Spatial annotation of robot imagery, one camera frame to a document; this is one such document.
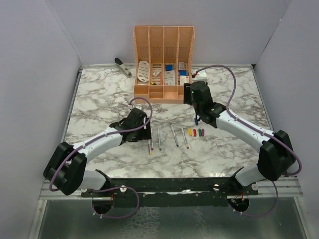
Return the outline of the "yellow white pen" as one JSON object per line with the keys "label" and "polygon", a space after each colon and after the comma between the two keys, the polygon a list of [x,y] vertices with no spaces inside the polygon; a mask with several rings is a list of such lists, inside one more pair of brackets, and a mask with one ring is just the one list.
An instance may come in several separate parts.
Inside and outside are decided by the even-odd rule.
{"label": "yellow white pen", "polygon": [[148,140],[148,151],[149,151],[149,155],[152,155],[151,140]]}

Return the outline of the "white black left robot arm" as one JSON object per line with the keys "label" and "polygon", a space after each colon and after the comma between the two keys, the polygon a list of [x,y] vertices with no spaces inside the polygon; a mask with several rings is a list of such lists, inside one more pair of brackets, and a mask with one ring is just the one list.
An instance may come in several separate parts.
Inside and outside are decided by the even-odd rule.
{"label": "white black left robot arm", "polygon": [[128,116],[110,124],[96,136],[75,144],[62,142],[56,147],[43,176],[53,186],[68,196],[78,189],[91,189],[98,196],[110,191],[109,177],[100,170],[90,171],[87,164],[107,150],[125,142],[137,142],[151,138],[151,122],[145,112],[133,108]]}

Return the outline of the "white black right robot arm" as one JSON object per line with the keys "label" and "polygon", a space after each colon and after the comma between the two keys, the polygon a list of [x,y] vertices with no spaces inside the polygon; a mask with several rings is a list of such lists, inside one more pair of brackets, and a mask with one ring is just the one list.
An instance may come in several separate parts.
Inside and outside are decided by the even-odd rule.
{"label": "white black right robot arm", "polygon": [[213,101],[210,88],[203,81],[185,83],[183,101],[194,107],[197,121],[236,136],[258,152],[258,162],[237,171],[229,182],[233,194],[240,195],[251,183],[276,181],[293,173],[297,163],[286,132],[272,132],[239,118],[228,107]]}

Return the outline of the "green tipped white pen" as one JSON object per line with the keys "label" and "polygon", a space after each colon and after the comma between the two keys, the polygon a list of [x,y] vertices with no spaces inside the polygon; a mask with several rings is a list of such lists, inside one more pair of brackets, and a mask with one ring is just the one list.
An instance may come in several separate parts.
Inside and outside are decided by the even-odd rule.
{"label": "green tipped white pen", "polygon": [[160,136],[160,129],[159,128],[158,128],[158,141],[159,141],[159,150],[162,151],[161,136]]}

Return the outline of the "blue tipped white pen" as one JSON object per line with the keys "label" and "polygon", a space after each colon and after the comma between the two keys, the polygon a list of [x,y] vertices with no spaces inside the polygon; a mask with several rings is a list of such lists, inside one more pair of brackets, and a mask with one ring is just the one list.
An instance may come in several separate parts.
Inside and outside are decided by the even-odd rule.
{"label": "blue tipped white pen", "polygon": [[177,137],[176,137],[176,133],[174,131],[174,128],[173,128],[173,125],[171,124],[171,130],[172,130],[172,133],[173,133],[173,137],[174,137],[174,140],[175,140],[175,144],[177,147],[179,147],[179,144],[178,144],[178,140],[177,140]]}

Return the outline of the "pink tipped white pen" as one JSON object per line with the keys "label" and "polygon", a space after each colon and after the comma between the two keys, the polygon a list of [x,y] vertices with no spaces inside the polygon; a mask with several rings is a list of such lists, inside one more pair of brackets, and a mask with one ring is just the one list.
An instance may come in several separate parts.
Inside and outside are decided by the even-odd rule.
{"label": "pink tipped white pen", "polygon": [[182,132],[182,135],[183,135],[185,146],[186,146],[187,149],[189,149],[189,144],[188,144],[188,141],[187,141],[187,138],[186,138],[186,135],[185,135],[183,127],[181,127],[181,132]]}

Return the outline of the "white red labelled box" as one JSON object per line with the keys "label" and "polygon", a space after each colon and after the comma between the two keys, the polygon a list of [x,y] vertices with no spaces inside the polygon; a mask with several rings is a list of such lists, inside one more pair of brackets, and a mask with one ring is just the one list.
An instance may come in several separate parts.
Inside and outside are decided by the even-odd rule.
{"label": "white red labelled box", "polygon": [[189,76],[180,76],[179,77],[179,84],[182,86],[186,83],[190,83],[190,77]]}

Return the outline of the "blue small box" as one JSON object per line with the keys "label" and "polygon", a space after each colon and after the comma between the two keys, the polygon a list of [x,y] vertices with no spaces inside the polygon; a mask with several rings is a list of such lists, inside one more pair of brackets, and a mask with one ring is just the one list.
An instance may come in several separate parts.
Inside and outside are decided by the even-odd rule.
{"label": "blue small box", "polygon": [[174,65],[173,65],[173,64],[166,64],[166,65],[165,65],[165,70],[166,70],[166,71],[172,71],[172,70],[174,70]]}

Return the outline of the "peach plastic desk organizer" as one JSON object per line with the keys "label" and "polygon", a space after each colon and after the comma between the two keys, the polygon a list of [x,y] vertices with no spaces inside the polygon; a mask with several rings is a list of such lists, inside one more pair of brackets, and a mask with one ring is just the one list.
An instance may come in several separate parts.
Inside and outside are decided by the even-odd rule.
{"label": "peach plastic desk organizer", "polygon": [[[180,76],[189,76],[195,43],[193,26],[135,26],[133,31],[136,78],[134,96],[146,98],[156,104],[181,104],[183,85]],[[150,80],[137,78],[140,61],[150,64]],[[173,64],[174,70],[166,71],[165,65]]]}

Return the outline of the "white oval label card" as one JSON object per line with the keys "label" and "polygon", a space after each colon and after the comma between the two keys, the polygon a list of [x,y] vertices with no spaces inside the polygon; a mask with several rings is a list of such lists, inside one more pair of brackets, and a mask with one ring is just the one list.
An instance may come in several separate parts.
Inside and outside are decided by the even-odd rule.
{"label": "white oval label card", "polygon": [[147,61],[140,61],[138,64],[137,78],[141,82],[148,82],[150,80],[150,64]]}

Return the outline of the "grey black stapler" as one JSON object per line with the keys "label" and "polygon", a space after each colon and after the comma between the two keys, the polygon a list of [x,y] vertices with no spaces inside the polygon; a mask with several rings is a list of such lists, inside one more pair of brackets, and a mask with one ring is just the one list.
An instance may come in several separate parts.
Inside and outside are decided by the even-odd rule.
{"label": "grey black stapler", "polygon": [[128,70],[128,68],[125,66],[125,64],[116,57],[114,59],[116,67],[127,77],[130,78],[132,76],[132,73]]}

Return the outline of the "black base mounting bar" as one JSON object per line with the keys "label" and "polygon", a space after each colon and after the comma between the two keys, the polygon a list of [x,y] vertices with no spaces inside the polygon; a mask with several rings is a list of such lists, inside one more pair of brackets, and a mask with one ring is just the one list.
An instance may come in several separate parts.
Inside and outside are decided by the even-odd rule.
{"label": "black base mounting bar", "polygon": [[226,207],[227,197],[257,195],[231,177],[201,178],[110,178],[103,189],[127,186],[136,190],[140,207]]}

